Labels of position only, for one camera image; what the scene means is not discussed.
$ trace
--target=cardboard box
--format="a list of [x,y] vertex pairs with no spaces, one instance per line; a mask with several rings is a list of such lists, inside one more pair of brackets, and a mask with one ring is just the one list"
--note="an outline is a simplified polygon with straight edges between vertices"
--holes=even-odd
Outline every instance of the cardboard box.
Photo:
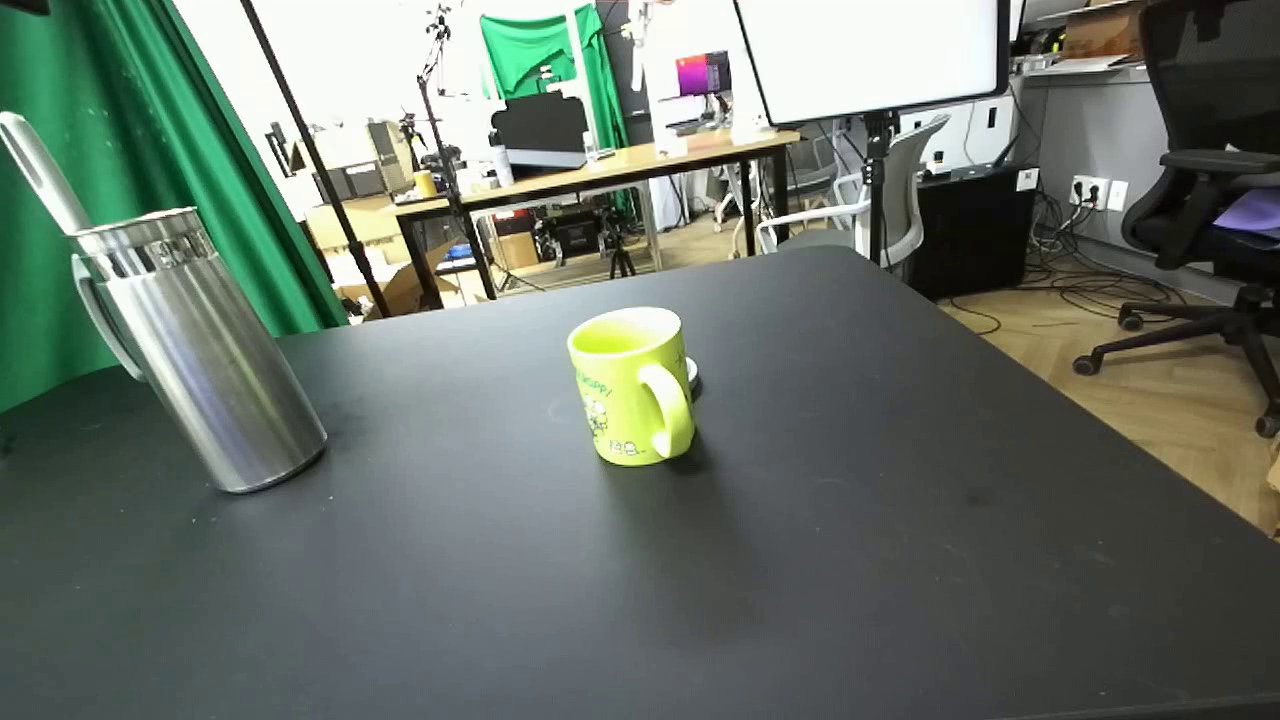
[[1062,32],[1062,56],[1124,56],[1140,62],[1140,3],[1070,19]]
[[511,233],[491,240],[491,257],[500,267],[535,267],[530,233]]

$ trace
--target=box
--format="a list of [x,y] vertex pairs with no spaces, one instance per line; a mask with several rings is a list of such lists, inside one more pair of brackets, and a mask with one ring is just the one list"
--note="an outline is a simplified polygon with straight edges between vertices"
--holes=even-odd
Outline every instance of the box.
[[908,282],[925,295],[1015,288],[1027,267],[1038,166],[996,166],[921,189],[925,245]]
[[530,233],[511,233],[491,240],[491,257],[500,267],[535,267]]
[[1062,56],[1124,56],[1140,62],[1140,3],[1070,19],[1070,26],[1062,26]]

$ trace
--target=black chair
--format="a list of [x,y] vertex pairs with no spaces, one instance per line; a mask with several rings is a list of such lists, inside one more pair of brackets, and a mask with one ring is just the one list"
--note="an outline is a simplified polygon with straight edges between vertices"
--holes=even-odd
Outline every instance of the black chair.
[[1167,127],[1154,189],[1124,215],[1124,240],[1154,252],[1154,267],[1208,259],[1244,288],[1233,308],[1124,305],[1118,328],[1173,319],[1076,356],[1095,376],[1102,356],[1188,336],[1225,336],[1244,348],[1268,406],[1258,437],[1280,431],[1280,380],[1263,330],[1280,328],[1280,245],[1225,233],[1215,218],[1244,192],[1280,189],[1280,0],[1154,0],[1140,15],[1151,91]]

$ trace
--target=pitcher handle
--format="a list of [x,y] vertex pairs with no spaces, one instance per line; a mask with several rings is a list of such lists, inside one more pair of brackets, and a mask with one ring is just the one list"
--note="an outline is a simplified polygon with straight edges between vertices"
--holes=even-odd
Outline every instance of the pitcher handle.
[[64,236],[88,227],[81,196],[73,192],[64,166],[55,166],[51,152],[24,115],[0,111],[0,144],[11,152],[14,166],[24,170],[24,180],[30,183],[30,192],[39,196],[39,202]]
[[111,348],[111,356],[124,362],[124,370],[130,380],[144,380],[144,366],[130,360],[130,353],[124,348],[124,338],[116,336],[116,325],[107,319],[107,308],[99,299],[99,288],[90,281],[90,271],[83,267],[83,257],[73,257],[73,281],[77,281],[77,295],[90,319],[90,328],[105,336],[105,345]]

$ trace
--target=monitor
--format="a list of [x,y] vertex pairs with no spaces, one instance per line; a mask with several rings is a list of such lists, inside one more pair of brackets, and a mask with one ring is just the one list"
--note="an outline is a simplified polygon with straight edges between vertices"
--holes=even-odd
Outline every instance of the monitor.
[[730,9],[771,123],[990,95],[1009,85],[1009,0]]
[[674,59],[681,95],[721,95],[730,89],[726,52],[700,52]]

